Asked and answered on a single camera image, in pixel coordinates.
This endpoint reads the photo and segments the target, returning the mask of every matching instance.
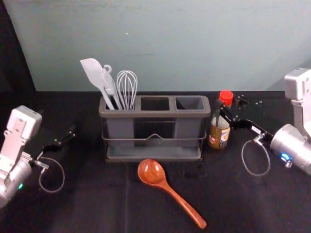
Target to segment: light blue wall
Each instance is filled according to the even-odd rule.
[[[79,60],[140,91],[282,90],[311,68],[310,0],[5,0],[37,90],[95,90]]]

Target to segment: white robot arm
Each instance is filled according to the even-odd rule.
[[[285,96],[294,107],[294,126],[278,130],[270,148],[287,166],[293,163],[311,175],[311,69],[297,68],[284,80]]]
[[[8,203],[32,172],[29,163],[32,158],[23,150],[28,140],[37,133],[41,121],[42,116],[39,113],[25,106],[11,112],[0,152],[0,208]]]

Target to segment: black table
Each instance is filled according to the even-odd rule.
[[[208,96],[212,108],[217,97],[214,92],[187,94]],[[244,94],[262,100],[264,110],[284,124],[293,123],[292,106],[283,92]],[[14,107],[25,104],[43,111],[41,129],[25,150],[31,155],[64,135],[72,123],[78,125],[75,140],[60,153],[46,154],[64,167],[63,190],[44,193],[38,185],[40,170],[35,168],[0,210],[2,233],[311,232],[311,177],[296,167],[286,169],[273,155],[267,176],[250,176],[242,166],[241,149],[254,138],[252,132],[233,131],[223,151],[205,143],[203,161],[162,163],[172,188],[209,222],[208,230],[202,231],[170,196],[139,181],[137,163],[104,160],[99,93],[43,92],[31,98],[0,94],[0,98],[1,132]],[[253,168],[265,169],[260,149],[249,148],[248,154]],[[50,165],[45,183],[53,188],[61,183],[61,173]]]

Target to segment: spoon bowl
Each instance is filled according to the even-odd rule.
[[[157,185],[166,181],[163,167],[152,159],[146,159],[139,164],[138,176],[141,181],[149,185]]]
[[[207,226],[200,214],[169,186],[166,181],[165,171],[157,161],[152,159],[143,160],[138,166],[137,173],[145,184],[161,188],[169,193],[201,229]]]

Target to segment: gray utensil caddy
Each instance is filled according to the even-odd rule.
[[[202,158],[210,116],[205,96],[136,96],[132,111],[99,106],[106,160],[190,161]]]

